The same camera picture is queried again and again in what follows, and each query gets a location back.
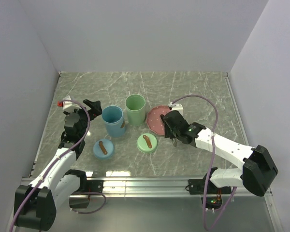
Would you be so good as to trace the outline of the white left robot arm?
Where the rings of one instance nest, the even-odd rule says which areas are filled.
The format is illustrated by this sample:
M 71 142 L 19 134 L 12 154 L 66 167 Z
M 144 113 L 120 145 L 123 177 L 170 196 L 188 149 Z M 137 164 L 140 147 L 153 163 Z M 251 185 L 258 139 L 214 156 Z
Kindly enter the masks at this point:
M 66 97 L 58 102 L 63 109 L 64 131 L 58 149 L 42 172 L 28 185 L 15 191 L 14 217 L 9 230 L 15 226 L 47 231 L 53 225 L 57 208 L 72 193 L 87 191 L 86 173 L 70 169 L 85 146 L 90 123 L 102 114 L 100 101 L 79 103 Z

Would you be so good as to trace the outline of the metal tongs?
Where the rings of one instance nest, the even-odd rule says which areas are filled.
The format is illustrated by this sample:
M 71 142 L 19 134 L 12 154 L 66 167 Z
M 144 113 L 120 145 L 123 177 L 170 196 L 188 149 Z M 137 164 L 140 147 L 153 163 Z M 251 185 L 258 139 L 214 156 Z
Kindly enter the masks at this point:
M 171 138 L 171 140 L 172 140 L 173 146 L 177 147 L 178 139 L 176 137 L 174 137 L 174 138 Z

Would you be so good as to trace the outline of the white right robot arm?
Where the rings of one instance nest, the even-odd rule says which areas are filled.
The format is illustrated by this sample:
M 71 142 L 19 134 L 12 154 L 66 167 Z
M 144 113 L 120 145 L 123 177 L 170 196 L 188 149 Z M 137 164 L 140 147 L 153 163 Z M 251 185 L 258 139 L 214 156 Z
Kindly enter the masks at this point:
M 251 147 L 222 137 L 204 125 L 189 124 L 178 111 L 160 116 L 166 138 L 183 144 L 214 152 L 215 155 L 235 165 L 232 169 L 212 167 L 202 180 L 191 181 L 194 192 L 209 194 L 222 191 L 230 194 L 232 187 L 245 187 L 250 193 L 262 197 L 278 174 L 278 169 L 267 148 Z

